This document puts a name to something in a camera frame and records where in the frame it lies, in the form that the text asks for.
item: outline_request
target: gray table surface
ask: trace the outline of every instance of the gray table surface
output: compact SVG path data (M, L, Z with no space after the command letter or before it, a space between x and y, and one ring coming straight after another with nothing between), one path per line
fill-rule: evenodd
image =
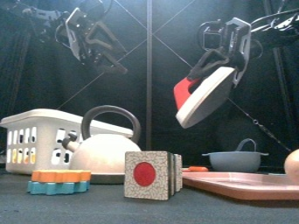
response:
M91 185L70 195L30 195L29 180L0 174L0 223L299 223L294 200L234 200L186 187L166 201L129 199L122 185Z

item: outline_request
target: metal pole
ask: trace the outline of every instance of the metal pole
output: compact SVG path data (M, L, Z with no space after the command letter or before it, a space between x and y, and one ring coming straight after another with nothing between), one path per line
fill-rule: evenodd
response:
M152 149L152 0L146 0L145 150Z

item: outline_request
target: orange sponge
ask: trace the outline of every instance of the orange sponge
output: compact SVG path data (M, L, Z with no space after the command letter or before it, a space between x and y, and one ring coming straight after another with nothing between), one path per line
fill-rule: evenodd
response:
M31 172L31 181L42 183L77 183L89 181L90 171L82 170L37 170Z

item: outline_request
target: kettle handle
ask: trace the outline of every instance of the kettle handle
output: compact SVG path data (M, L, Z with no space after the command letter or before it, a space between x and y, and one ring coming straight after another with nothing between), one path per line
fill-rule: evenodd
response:
M82 136L82 140L87 139L90 137L89 135L89 124L91 119L104 113L116 113L120 114L121 116L124 116L129 122L133 124L133 135L130 137L132 142L137 143L138 141L138 137L140 137L140 133L141 133L141 126L140 126L140 122L137 121L136 117L133 116L132 113L129 113L125 109L116 107L116 106L97 106L94 108L91 108L86 114L82 116L82 120L81 120L81 125L79 125L79 131L81 131L81 136Z

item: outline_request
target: egg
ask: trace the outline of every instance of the egg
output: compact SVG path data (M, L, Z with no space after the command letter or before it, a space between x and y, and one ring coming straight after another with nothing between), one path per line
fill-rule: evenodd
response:
M290 181L299 185L299 150L294 150L284 160L284 173Z

